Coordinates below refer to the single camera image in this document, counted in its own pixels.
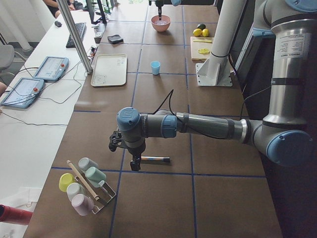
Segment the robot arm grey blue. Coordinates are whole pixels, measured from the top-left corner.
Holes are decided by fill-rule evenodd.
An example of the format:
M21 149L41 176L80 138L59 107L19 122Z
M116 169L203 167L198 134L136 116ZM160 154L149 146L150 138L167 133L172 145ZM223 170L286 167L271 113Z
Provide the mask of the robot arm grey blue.
M178 132L215 139L236 139L249 144L281 166L296 166L313 157L313 139L304 132L302 97L306 68L317 32L314 0L258 0L254 30L275 35L269 112L262 120L232 120L172 110L142 114L135 108L121 109L117 130L109 138L109 149L125 148L138 171L146 138L174 138Z
M170 2L173 6L178 6L181 4L181 0L171 0ZM155 5L158 8L158 19L162 20L162 7L164 6L164 1L156 0Z

